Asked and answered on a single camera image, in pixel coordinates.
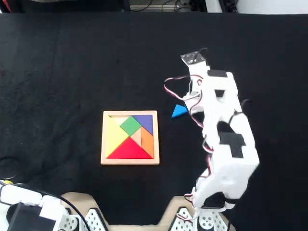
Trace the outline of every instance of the tan triangle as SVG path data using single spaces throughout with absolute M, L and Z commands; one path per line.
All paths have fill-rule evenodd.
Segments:
M 130 136 L 141 147 L 141 128 Z
M 124 123 L 124 121 L 125 120 L 127 120 L 128 119 L 128 115 L 113 115 L 113 116 L 111 116 L 111 118 L 116 122 L 116 124 L 118 124 L 119 126 L 121 125 L 121 124 L 123 124 Z

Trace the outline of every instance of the red triangle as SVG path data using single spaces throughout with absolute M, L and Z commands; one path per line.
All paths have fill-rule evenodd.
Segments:
M 108 159 L 152 159 L 131 137 L 124 140 Z

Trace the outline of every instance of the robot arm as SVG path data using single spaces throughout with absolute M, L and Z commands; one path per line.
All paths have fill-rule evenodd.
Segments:
M 204 113 L 204 120 L 198 125 L 207 144 L 205 150 L 211 154 L 208 168 L 192 190 L 192 204 L 197 210 L 224 211 L 233 208 L 243 195 L 249 177 L 259 164 L 255 140 L 242 112 L 233 74 L 211 70 L 197 51 L 181 58 L 189 68 L 192 83 L 192 90 L 183 100 L 192 117 L 195 113 Z M 234 132 L 218 131 L 220 121 L 228 123 Z M 208 200 L 217 195 L 222 197 L 223 204 L 207 205 Z

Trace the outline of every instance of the tangram puzzle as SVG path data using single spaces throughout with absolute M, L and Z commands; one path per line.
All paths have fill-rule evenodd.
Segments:
M 105 111 L 101 164 L 159 164 L 157 111 Z

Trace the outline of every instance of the black table surface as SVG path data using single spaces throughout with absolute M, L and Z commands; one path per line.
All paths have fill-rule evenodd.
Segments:
M 111 224 L 156 224 L 206 168 L 201 130 L 163 81 L 207 47 L 233 72 L 260 165 L 234 209 L 238 231 L 304 230 L 308 17 L 203 13 L 0 15 L 0 156 L 15 182 L 93 195 Z M 187 82 L 171 85 L 184 93 Z M 104 110 L 157 110 L 161 163 L 101 166 Z

